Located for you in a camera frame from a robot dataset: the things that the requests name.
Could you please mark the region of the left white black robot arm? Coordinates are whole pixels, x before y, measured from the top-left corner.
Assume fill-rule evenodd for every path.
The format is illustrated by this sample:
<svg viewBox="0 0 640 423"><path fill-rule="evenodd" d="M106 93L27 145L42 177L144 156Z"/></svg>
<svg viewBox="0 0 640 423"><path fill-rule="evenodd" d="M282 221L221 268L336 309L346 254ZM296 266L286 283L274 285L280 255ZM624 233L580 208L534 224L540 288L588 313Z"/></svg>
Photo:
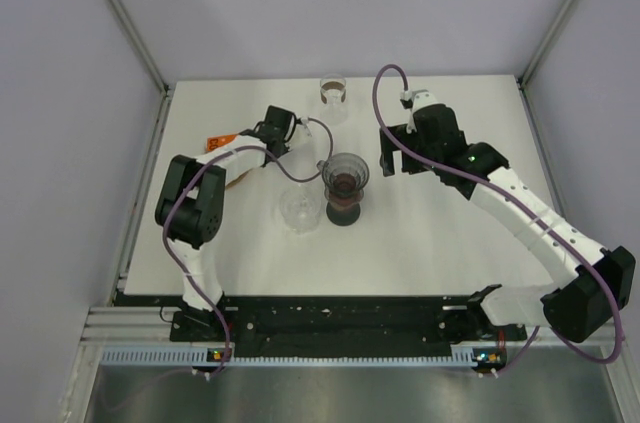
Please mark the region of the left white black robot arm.
<svg viewBox="0 0 640 423"><path fill-rule="evenodd" d="M162 244L183 279L182 299L196 309L192 327L205 339L226 330L227 317L216 309L223 295L218 279L205 268L203 255L222 226L226 187L246 173L288 153L302 120L270 106L263 120L200 156L177 155L167 168L154 218Z"/></svg>

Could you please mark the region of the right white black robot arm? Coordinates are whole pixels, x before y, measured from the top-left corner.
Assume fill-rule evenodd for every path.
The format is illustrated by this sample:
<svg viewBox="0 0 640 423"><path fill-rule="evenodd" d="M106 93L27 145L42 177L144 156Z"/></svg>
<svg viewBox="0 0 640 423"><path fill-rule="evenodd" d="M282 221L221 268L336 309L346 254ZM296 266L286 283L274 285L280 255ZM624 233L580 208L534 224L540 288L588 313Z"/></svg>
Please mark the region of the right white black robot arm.
<svg viewBox="0 0 640 423"><path fill-rule="evenodd" d="M425 106L407 124L382 126L380 145L384 175L394 175L396 151L403 172L434 172L501 223L551 279L545 285L495 284L478 292L479 306L466 315L474 336L487 339L503 325L525 324L582 343L608 321L619 321L631 293L633 255L622 246L608 250L580 233L537 197L495 148L468 143L451 108Z"/></svg>

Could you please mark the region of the orange coffee filter box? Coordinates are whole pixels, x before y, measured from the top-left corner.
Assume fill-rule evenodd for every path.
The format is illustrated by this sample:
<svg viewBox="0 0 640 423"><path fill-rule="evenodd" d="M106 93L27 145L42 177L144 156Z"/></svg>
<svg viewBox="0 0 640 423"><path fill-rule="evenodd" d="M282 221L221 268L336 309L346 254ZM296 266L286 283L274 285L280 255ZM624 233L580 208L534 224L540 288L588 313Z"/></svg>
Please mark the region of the orange coffee filter box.
<svg viewBox="0 0 640 423"><path fill-rule="evenodd" d="M237 134L228 134L228 135L218 135L214 137L209 137L206 140L205 152L210 153L219 149L223 146L228 145L233 142L237 137Z"/></svg>

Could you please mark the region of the grey transparent dripper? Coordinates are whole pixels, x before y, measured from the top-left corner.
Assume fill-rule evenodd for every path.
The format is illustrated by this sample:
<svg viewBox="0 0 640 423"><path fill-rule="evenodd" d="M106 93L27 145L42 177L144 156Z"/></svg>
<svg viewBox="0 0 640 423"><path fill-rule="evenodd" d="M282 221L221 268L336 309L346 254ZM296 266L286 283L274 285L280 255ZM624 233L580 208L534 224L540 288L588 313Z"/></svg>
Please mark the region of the grey transparent dripper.
<svg viewBox="0 0 640 423"><path fill-rule="evenodd" d="M370 178L366 161L353 153L337 153L316 164L325 189L340 198L355 196L365 188Z"/></svg>

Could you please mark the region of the dark carafe with red lid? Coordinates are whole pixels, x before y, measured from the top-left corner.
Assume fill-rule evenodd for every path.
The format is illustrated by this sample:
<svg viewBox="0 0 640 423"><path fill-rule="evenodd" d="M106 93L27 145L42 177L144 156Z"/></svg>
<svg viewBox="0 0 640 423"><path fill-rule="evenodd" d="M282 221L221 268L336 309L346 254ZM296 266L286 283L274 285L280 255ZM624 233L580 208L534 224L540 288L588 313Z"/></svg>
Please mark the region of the dark carafe with red lid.
<svg viewBox="0 0 640 423"><path fill-rule="evenodd" d="M360 201L363 190L355 176L342 173L325 187L326 214L329 220L341 227L354 224L360 217Z"/></svg>

